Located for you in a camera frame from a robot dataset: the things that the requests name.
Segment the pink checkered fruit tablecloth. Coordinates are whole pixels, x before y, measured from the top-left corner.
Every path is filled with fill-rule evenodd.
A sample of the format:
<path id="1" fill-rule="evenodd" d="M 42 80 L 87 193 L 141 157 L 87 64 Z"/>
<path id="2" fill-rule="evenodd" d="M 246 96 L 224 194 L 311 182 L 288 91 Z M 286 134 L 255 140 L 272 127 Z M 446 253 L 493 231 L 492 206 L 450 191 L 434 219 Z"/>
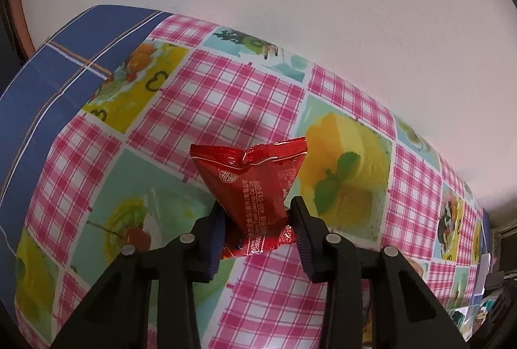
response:
<path id="1" fill-rule="evenodd" d="M 403 119 L 320 65 L 235 29 L 151 16 L 86 51 L 47 43 L 88 81 L 53 138 L 16 251 L 14 310 L 47 348 L 126 245 L 187 233 L 217 199 L 237 222 L 220 270 L 195 286 L 208 348 L 313 348 L 324 287 L 301 270 L 294 196 L 333 233 L 393 246 L 455 316 L 475 308 L 482 209 Z"/>

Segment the blue striped cloth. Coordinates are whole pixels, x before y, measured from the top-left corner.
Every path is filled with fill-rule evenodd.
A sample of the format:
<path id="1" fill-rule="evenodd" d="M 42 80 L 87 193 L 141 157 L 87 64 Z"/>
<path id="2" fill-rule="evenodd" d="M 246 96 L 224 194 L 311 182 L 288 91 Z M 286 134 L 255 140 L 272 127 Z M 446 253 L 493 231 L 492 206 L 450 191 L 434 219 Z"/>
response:
<path id="1" fill-rule="evenodd" d="M 65 24 L 1 97 L 1 300 L 11 307 L 15 255 L 50 146 L 97 86 L 166 18 L 163 11 L 97 5 Z"/>

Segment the white power adapter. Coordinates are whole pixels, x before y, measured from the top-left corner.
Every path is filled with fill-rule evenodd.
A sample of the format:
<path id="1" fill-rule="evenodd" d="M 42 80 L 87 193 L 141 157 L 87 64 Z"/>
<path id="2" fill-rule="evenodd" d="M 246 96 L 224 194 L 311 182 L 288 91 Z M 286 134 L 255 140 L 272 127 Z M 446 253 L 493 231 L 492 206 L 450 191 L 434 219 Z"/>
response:
<path id="1" fill-rule="evenodd" d="M 474 290 L 475 295 L 482 295 L 485 292 L 485 281 L 491 268 L 491 254 L 482 254 L 479 263 L 479 271 Z"/>

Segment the red twisted candy packet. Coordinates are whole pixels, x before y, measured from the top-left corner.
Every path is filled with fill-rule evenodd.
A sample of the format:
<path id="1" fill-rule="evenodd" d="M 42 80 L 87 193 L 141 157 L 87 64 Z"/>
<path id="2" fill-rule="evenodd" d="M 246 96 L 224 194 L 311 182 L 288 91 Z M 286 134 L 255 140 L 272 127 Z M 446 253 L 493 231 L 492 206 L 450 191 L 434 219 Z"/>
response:
<path id="1" fill-rule="evenodd" d="M 295 242 L 285 198 L 307 152 L 304 137 L 248 149 L 190 147 L 199 175 L 227 216 L 224 259 L 262 254 Z"/>

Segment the white teal tray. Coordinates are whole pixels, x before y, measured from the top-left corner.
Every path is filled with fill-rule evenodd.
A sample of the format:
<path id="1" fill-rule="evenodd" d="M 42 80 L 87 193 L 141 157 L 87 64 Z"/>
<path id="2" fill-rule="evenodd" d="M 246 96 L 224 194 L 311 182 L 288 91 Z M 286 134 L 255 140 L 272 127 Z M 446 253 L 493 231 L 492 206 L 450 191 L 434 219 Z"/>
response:
<path id="1" fill-rule="evenodd" d="M 452 322 L 458 327 L 462 337 L 468 341 L 474 333 L 485 323 L 488 308 L 485 303 L 465 306 L 448 311 Z"/>

